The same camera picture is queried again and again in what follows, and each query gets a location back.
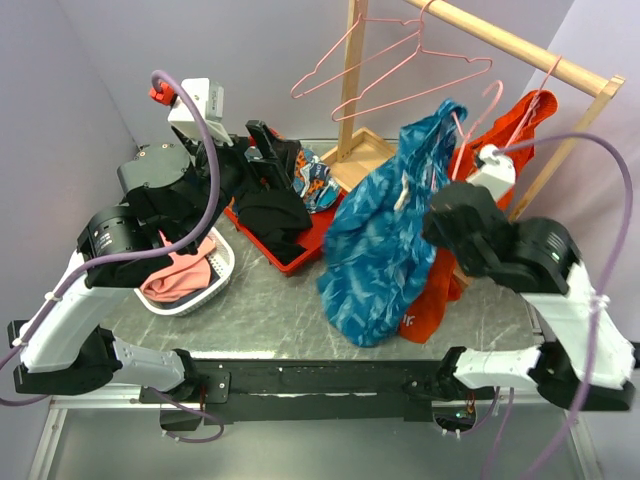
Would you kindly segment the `blue leaf-print shorts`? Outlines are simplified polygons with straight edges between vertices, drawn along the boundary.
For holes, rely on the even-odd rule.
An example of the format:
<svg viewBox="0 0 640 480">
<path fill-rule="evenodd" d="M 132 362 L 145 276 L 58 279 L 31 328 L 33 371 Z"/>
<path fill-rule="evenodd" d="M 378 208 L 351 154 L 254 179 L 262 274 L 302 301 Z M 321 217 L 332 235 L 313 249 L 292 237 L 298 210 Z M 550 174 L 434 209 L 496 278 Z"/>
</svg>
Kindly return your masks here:
<svg viewBox="0 0 640 480">
<path fill-rule="evenodd" d="M 393 336 L 424 290 L 436 257 L 422 236 L 435 193 L 448 182 L 465 106 L 447 99 L 399 131 L 395 154 L 341 202 L 324 237 L 317 279 L 331 326 L 358 347 Z"/>
</svg>

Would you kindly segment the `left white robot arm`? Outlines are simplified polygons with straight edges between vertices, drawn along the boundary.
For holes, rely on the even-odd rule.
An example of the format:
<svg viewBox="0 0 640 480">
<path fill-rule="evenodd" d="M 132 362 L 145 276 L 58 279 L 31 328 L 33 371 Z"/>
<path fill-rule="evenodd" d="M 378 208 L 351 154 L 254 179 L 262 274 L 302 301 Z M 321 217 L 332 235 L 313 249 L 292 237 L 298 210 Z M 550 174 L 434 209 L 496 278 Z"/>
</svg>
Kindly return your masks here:
<svg viewBox="0 0 640 480">
<path fill-rule="evenodd" d="M 187 351 L 130 345 L 101 321 L 161 269 L 194 257 L 229 204 L 245 193 L 291 187 L 301 145 L 251 120 L 243 136 L 144 149 L 118 169 L 123 201 L 95 214 L 50 297 L 8 334 L 19 354 L 22 402 L 81 395 L 111 382 L 138 383 L 188 401 L 201 381 Z"/>
</svg>

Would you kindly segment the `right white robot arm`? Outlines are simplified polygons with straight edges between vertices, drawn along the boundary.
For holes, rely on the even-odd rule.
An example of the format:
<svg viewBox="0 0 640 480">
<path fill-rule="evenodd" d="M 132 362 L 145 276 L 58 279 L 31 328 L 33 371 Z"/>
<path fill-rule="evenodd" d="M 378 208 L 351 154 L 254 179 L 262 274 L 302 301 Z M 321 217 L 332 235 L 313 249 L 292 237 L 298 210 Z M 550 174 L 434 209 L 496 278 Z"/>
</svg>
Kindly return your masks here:
<svg viewBox="0 0 640 480">
<path fill-rule="evenodd" d="M 582 410 L 630 410 L 631 375 L 639 361 L 635 347 L 596 298 L 580 251 L 562 224 L 545 217 L 511 222 L 487 188 L 454 182 L 432 198 L 423 236 L 453 253 L 466 275 L 488 277 L 520 294 L 555 336 L 511 351 L 452 347 L 430 380 L 430 393 L 452 400 L 489 387 L 535 389 L 568 409 L 586 383 Z"/>
</svg>

